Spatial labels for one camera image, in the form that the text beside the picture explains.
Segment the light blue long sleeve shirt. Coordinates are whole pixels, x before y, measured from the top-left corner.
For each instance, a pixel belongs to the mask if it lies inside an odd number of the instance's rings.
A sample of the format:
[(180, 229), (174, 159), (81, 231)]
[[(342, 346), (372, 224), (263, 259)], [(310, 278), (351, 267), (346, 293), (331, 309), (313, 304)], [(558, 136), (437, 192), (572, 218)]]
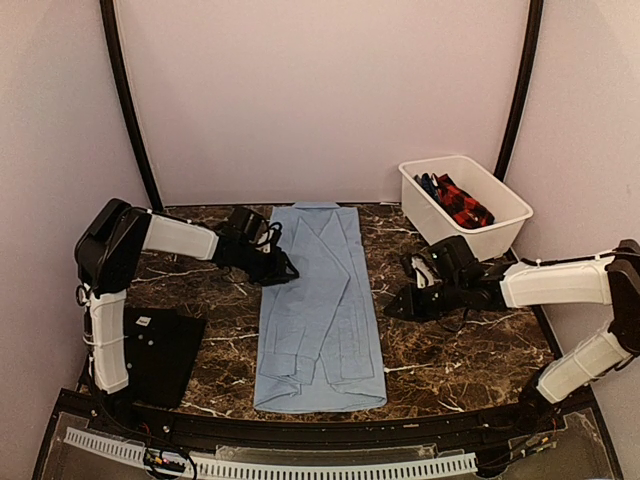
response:
[(387, 402), (359, 213), (335, 203), (276, 207), (296, 280), (262, 291), (254, 407), (351, 412)]

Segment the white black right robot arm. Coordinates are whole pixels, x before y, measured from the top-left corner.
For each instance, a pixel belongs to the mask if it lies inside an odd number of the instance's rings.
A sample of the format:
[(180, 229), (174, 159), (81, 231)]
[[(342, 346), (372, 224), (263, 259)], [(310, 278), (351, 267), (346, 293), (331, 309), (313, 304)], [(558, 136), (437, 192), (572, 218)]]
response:
[(451, 236), (428, 249), (428, 276), (414, 260), (417, 281), (400, 289), (386, 315), (428, 322), (462, 309), (506, 311), (539, 306), (575, 314), (610, 312), (609, 322), (538, 370), (519, 395), (510, 424), (534, 432), (549, 412), (575, 391), (625, 368), (639, 356), (639, 244), (623, 239), (611, 250), (587, 256), (516, 261), (485, 266), (467, 241)]

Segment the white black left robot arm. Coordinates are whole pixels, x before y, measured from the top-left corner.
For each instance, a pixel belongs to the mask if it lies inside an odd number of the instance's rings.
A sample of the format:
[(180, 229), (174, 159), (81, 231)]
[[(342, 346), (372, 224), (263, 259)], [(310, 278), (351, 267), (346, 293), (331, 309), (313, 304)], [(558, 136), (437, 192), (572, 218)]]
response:
[(214, 228), (110, 199), (77, 242), (74, 259), (84, 308), (90, 372), (99, 390), (114, 394), (129, 384), (124, 307), (144, 251), (156, 251), (243, 271), (250, 283), (280, 285), (299, 272), (279, 246), (282, 225), (236, 207)]

